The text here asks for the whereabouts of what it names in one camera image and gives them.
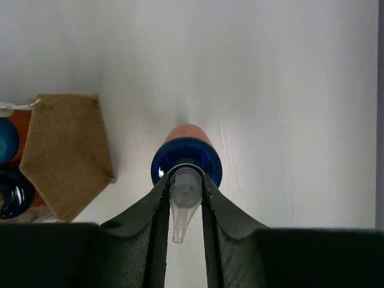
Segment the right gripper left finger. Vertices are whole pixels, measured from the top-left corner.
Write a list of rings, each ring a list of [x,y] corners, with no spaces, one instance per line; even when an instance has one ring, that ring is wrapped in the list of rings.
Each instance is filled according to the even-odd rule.
[[[110,230],[113,236],[106,241],[99,287],[164,287],[169,190],[166,175],[145,197],[103,224],[120,226]]]

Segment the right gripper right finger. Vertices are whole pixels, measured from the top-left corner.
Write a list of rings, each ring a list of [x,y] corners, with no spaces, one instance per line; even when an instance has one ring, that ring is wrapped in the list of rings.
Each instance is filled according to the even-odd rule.
[[[268,287],[256,232],[266,226],[203,177],[202,220],[208,287]]]

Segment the burlap canvas tote bag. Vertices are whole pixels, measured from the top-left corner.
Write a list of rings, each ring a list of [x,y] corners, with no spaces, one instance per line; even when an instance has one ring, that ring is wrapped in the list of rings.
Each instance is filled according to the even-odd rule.
[[[41,94],[27,105],[2,103],[1,117],[30,110],[25,147],[17,167],[37,191],[33,207],[42,222],[74,220],[115,174],[96,95]]]

